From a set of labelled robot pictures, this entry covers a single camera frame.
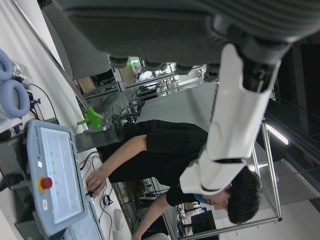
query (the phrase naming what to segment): dark hair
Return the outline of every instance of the dark hair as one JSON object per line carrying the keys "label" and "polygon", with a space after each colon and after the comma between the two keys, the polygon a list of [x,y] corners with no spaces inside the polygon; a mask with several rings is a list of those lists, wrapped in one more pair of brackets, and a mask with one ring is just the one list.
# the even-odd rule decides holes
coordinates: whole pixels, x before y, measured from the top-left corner
{"label": "dark hair", "polygon": [[228,217],[232,223],[240,224],[251,219],[258,211],[260,180],[255,172],[245,166],[231,184],[226,190],[230,194]]}

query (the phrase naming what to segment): display screen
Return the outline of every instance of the display screen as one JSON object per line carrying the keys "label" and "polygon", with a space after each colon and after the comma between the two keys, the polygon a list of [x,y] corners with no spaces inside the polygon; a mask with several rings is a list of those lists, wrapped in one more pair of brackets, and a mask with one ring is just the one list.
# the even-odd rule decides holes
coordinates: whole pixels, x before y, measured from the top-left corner
{"label": "display screen", "polygon": [[58,224],[84,211],[71,136],[68,132],[41,127],[53,223]]}
{"label": "display screen", "polygon": [[91,209],[89,202],[87,202],[89,211],[87,215],[81,220],[69,226],[64,233],[65,240],[79,240],[79,239],[103,239],[99,233],[97,222],[94,216],[94,209]]}

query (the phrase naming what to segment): red emergency stop button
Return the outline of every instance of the red emergency stop button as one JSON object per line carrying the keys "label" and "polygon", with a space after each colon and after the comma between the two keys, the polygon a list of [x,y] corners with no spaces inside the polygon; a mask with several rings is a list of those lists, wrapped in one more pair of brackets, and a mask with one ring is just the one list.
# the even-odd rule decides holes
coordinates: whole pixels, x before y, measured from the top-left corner
{"label": "red emergency stop button", "polygon": [[52,180],[50,177],[45,177],[41,180],[41,187],[43,189],[49,189],[52,187]]}
{"label": "red emergency stop button", "polygon": [[52,179],[50,177],[39,177],[37,186],[41,192],[52,187]]}

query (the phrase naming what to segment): blue ring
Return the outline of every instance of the blue ring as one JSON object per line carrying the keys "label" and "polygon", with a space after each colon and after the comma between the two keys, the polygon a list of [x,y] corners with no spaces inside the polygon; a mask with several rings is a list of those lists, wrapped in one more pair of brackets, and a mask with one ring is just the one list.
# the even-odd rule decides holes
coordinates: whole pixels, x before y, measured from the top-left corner
{"label": "blue ring", "polygon": [[[18,94],[19,108],[14,103],[14,90]],[[22,118],[30,110],[27,90],[16,80],[7,80],[0,84],[0,104],[6,114],[12,118]]]}
{"label": "blue ring", "polygon": [[0,64],[3,66],[4,71],[0,70],[0,81],[11,79],[14,67],[7,54],[0,49]]}

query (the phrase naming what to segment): monitor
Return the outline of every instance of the monitor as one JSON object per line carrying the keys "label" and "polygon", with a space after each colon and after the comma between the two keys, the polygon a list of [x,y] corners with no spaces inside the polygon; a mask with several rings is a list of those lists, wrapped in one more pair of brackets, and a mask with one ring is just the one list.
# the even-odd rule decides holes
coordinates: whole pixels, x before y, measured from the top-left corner
{"label": "monitor", "polygon": [[[193,234],[203,233],[217,229],[212,211],[205,211],[197,215],[191,216],[191,225]],[[219,240],[219,236],[208,236],[203,240]]]}
{"label": "monitor", "polygon": [[71,128],[31,120],[27,156],[34,205],[48,236],[84,218],[84,189]]}
{"label": "monitor", "polygon": [[105,240],[91,197],[86,196],[84,206],[86,216],[65,230],[64,240]]}

